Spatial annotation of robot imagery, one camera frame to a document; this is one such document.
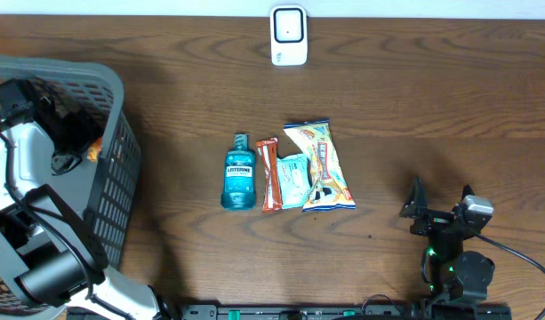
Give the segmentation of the light blue wipes pack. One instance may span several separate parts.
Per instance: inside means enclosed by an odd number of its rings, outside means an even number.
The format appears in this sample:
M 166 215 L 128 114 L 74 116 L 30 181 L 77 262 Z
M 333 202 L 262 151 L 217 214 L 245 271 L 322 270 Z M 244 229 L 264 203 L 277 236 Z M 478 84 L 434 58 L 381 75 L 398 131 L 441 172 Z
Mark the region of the light blue wipes pack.
M 277 177 L 282 208 L 302 207 L 309 197 L 309 159 L 304 154 L 290 155 L 277 160 Z

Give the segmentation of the orange small box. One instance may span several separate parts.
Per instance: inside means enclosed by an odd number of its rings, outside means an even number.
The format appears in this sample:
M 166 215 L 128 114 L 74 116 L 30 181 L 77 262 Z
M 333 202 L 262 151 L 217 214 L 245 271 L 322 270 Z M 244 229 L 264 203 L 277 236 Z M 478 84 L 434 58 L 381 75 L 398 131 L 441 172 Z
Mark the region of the orange small box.
M 102 142 L 102 138 L 98 138 L 89 147 L 88 153 L 87 153 L 87 159 L 89 161 L 91 161 L 93 163 L 97 163 L 99 161 L 100 152 L 102 150 L 101 142 Z

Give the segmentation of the yellow snack bag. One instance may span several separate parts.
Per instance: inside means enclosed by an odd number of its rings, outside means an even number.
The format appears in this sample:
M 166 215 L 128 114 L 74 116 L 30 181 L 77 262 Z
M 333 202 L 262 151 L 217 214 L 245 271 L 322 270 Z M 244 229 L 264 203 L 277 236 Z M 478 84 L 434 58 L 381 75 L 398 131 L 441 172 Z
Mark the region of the yellow snack bag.
M 357 206 L 343 176 L 329 120 L 289 123 L 284 131 L 309 160 L 311 189 L 303 211 L 354 210 Z

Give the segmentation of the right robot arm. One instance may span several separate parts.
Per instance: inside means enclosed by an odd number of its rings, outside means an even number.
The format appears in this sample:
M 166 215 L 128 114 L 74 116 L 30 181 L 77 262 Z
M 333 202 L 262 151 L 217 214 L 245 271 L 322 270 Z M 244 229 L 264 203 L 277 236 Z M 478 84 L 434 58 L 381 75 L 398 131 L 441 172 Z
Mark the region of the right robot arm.
M 478 235 L 493 217 L 492 203 L 466 185 L 451 211 L 435 210 L 416 178 L 399 216 L 412 219 L 410 232 L 429 241 L 421 257 L 421 276 L 430 296 L 413 313 L 424 319 L 476 319 L 495 265 L 479 252 L 466 251 L 463 242 Z

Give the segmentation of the teal Listerine mouthwash bottle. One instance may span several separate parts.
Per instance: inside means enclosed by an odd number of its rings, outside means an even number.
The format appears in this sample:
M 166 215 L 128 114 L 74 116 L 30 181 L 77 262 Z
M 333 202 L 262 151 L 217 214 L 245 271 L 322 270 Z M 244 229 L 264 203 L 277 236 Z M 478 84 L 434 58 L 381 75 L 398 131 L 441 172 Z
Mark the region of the teal Listerine mouthwash bottle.
M 256 204 L 255 153 L 249 149 L 248 135 L 238 133 L 225 156 L 221 206 L 229 211 L 251 210 Z

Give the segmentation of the red snack bar wrapper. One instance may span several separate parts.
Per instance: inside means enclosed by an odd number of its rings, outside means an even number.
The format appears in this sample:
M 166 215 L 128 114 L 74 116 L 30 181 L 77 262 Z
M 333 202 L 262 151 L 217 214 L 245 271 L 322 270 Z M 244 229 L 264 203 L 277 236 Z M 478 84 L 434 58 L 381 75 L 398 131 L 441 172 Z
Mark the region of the red snack bar wrapper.
M 283 201 L 278 180 L 277 170 L 277 137 L 259 140 L 256 143 L 265 172 L 265 192 L 262 212 L 277 212 L 282 209 Z

